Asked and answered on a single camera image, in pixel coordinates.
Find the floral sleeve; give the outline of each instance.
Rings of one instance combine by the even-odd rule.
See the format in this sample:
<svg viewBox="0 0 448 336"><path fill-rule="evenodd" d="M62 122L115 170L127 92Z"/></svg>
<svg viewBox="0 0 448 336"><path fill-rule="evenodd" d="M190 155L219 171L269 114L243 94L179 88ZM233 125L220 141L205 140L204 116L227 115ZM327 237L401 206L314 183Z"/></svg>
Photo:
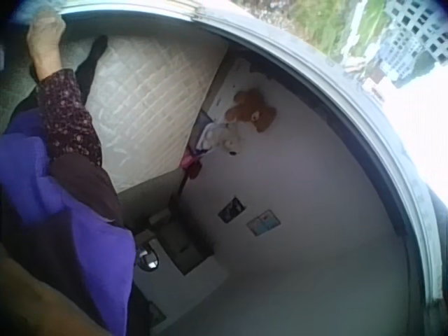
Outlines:
<svg viewBox="0 0 448 336"><path fill-rule="evenodd" d="M92 116L81 102L81 92L72 70L59 70L39 83L38 105L52 161L64 154L78 153L92 164L102 165L101 143Z"/></svg>

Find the leg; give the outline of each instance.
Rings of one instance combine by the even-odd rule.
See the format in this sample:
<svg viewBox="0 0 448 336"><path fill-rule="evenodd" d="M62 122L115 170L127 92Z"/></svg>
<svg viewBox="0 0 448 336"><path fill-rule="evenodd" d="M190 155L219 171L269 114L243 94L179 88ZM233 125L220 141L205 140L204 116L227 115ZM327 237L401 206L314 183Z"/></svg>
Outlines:
<svg viewBox="0 0 448 336"><path fill-rule="evenodd" d="M13 114L11 114L11 117L9 119L9 123L11 123L11 120L14 119L21 112L29 111L31 109L35 109L36 107L38 107L38 104L37 104L37 98L36 98L36 88L34 88L31 91L31 93L28 95L28 97L23 99L14 108Z"/></svg>
<svg viewBox="0 0 448 336"><path fill-rule="evenodd" d="M77 68L75 75L76 80L81 91L81 100L83 104L87 102L90 88L92 87L93 78L95 77L95 70L101 56L107 48L107 36L100 36L97 38L90 49L89 55L83 63Z"/></svg>

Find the tree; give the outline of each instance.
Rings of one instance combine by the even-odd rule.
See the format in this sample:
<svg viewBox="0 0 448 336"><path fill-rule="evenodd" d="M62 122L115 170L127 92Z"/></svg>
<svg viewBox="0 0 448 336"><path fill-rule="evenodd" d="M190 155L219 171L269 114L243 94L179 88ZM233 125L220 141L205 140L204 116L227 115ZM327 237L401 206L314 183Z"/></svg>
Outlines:
<svg viewBox="0 0 448 336"><path fill-rule="evenodd" d="M435 59L428 51L423 51L420 55L415 59L414 69L412 73L408 76L398 79L393 84L397 88L402 88L404 85L408 84L414 78L429 74L429 72L434 69Z"/></svg>

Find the stuffed toy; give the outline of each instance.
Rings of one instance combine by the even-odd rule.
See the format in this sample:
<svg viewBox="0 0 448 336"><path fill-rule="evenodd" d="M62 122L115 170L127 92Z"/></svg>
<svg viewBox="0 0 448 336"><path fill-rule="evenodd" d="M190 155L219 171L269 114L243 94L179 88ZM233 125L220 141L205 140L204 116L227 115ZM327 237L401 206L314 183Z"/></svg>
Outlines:
<svg viewBox="0 0 448 336"><path fill-rule="evenodd" d="M236 124L211 123L205 127L196 149L210 151L221 148L231 155L236 155L241 150L240 141Z"/></svg>
<svg viewBox="0 0 448 336"><path fill-rule="evenodd" d="M265 99L257 89L239 91L234 99L236 106L225 113L228 123L242 121L252 123L259 133L264 132L274 121L277 111L266 105Z"/></svg>

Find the hand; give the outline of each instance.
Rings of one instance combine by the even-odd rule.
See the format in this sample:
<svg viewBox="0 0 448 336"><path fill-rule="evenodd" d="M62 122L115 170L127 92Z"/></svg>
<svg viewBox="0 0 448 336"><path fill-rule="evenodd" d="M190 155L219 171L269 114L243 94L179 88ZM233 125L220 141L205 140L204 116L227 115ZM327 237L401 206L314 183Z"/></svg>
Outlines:
<svg viewBox="0 0 448 336"><path fill-rule="evenodd" d="M65 22L51 8L39 11L29 27L28 49L39 80L62 68L59 43L64 30Z"/></svg>

